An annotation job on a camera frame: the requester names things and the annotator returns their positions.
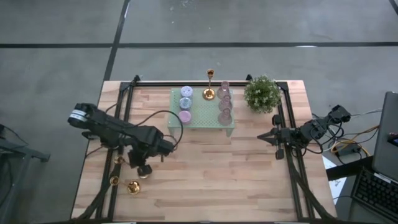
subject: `green tray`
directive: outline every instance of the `green tray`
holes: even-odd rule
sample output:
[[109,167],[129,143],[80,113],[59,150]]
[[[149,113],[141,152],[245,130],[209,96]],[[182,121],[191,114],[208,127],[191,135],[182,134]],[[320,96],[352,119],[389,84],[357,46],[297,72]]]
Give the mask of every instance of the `green tray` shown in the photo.
[[[192,119],[190,124],[184,124],[184,128],[213,128],[213,129],[226,129],[227,136],[232,134],[235,128],[234,112],[231,111],[232,123],[227,126],[223,126],[218,122],[218,115],[221,113],[218,108],[220,99],[216,96],[214,100],[205,100],[202,97],[204,88],[194,88],[192,96],[192,107],[190,109]],[[231,94],[231,101],[233,102],[233,92],[229,90]],[[180,109],[181,91],[180,88],[172,88],[170,91],[170,111],[178,114]],[[180,123],[175,116],[169,116],[169,123],[167,126],[170,133],[174,133],[175,128],[180,128]]]

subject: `black stand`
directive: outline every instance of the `black stand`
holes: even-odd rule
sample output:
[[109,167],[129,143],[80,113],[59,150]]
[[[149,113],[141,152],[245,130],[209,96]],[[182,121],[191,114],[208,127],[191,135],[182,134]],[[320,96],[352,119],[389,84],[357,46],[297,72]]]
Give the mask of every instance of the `black stand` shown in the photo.
[[0,139],[0,149],[3,150],[3,152],[0,152],[0,164],[4,164],[9,157],[22,158],[22,164],[17,175],[14,180],[12,180],[12,183],[10,183],[11,189],[9,194],[6,196],[6,200],[4,201],[2,208],[0,208],[2,210],[0,223],[10,223],[9,219],[11,217],[11,212],[26,176],[30,159],[34,157],[40,159],[42,162],[47,162],[50,159],[50,154],[44,154],[28,147],[11,143],[5,139]]

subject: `potted plant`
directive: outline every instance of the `potted plant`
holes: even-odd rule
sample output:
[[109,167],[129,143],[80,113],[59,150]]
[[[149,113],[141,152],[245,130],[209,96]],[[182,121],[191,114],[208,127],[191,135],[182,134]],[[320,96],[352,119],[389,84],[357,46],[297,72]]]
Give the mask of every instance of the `potted plant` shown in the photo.
[[254,78],[244,89],[244,99],[255,113],[271,113],[280,103],[280,92],[275,80],[267,75]]

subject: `concrete floor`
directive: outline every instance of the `concrete floor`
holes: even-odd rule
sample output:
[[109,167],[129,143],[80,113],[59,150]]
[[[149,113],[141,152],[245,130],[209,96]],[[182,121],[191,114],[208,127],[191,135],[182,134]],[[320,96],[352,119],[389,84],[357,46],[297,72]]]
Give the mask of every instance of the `concrete floor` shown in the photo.
[[[123,2],[0,0],[0,44],[112,43]],[[124,43],[376,41],[398,41],[388,0],[132,0],[121,37]],[[50,162],[29,168],[17,222],[69,218],[87,141],[67,118],[75,103],[98,101],[110,51],[0,49],[0,123],[51,153]],[[398,47],[119,49],[111,80],[135,74],[202,80],[208,68],[217,80],[266,73],[304,80],[320,116],[337,104],[356,114],[380,108],[384,93],[397,91],[397,56]],[[361,131],[379,118],[363,116],[344,128]],[[371,152],[374,140],[364,144]]]

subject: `wooden tabletop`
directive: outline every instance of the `wooden tabletop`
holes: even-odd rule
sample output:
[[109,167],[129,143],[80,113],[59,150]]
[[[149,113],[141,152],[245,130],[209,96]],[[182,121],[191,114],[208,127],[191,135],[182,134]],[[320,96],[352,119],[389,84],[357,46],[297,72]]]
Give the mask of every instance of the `wooden tabletop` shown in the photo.
[[[287,82],[296,123],[300,126],[312,118],[304,83],[301,80]],[[104,82],[99,109],[105,110],[117,101],[119,84]],[[142,189],[137,195],[130,195],[124,185],[119,185],[114,221],[296,220],[287,162],[285,159],[277,161],[275,147],[256,139],[257,135],[273,128],[271,118],[277,109],[271,114],[254,114],[243,98],[243,87],[232,89],[236,122],[232,136],[227,138],[225,130],[184,129],[178,149],[165,157],[163,163],[160,157],[148,159],[153,169],[148,179],[138,179],[136,170],[124,164],[121,181],[127,184],[138,180]],[[170,87],[135,88],[129,122],[136,124],[158,110],[167,110],[169,96]],[[282,104],[287,116],[285,102]],[[157,114],[145,124],[168,134],[168,116],[167,113]],[[99,145],[99,141],[92,141],[88,152]],[[86,159],[72,217],[83,213],[98,193],[105,158],[106,149],[101,149]],[[335,216],[322,156],[306,153],[304,161],[312,192]],[[300,198],[305,210],[303,194]],[[105,212],[108,202],[109,197],[106,197]]]

